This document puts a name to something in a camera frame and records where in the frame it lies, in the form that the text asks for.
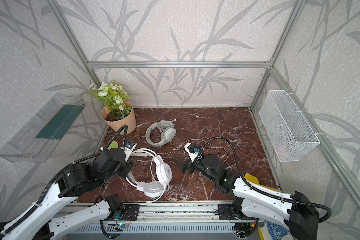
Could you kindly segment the white headphones pair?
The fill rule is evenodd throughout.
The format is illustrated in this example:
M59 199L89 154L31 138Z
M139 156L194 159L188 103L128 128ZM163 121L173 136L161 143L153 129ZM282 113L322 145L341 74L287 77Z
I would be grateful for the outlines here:
M145 196L152 198L150 201L146 201L147 204L157 202L160 198L163 197L166 190L169 189L170 182L173 179L171 167L159 154L150 149L125 149L125 154L126 161L128 161L130 157L136 156L152 158L150 163L150 173L152 177L151 182L137 182L131 171L127 174L126 180L138 191L143 192Z
M175 124L174 124L174 122L176 121L177 121L176 119L172 121L162 120L150 125L145 134L147 143L152 147L157 147L157 148L160 148L170 143L176 136L177 130L175 129ZM154 129L158 129L161 134L160 135L161 140L157 143L151 140L151 133Z

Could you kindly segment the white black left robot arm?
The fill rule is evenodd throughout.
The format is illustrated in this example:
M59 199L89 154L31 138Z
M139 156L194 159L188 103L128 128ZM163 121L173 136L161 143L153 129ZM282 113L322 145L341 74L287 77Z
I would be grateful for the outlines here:
M108 149L78 159L62 168L46 185L39 199L16 220L0 223L0 240L6 236L14 236L15 231L26 223L31 229L36 224L46 222L62 207L71 203L86 192L103 185L108 179L118 174L125 167L125 152L121 149Z

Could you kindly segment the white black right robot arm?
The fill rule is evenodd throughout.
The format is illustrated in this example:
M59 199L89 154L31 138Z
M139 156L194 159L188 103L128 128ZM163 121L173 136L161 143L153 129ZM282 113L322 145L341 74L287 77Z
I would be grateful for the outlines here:
M186 143L189 155L186 162L177 161L183 174L198 171L215 184L215 189L234 197L231 210L236 218L255 218L279 225L298 240L315 240L318 225L328 220L332 210L312 203L300 192L293 195L268 189L255 181L250 174L234 173L223 166L213 154L204 154L204 146Z

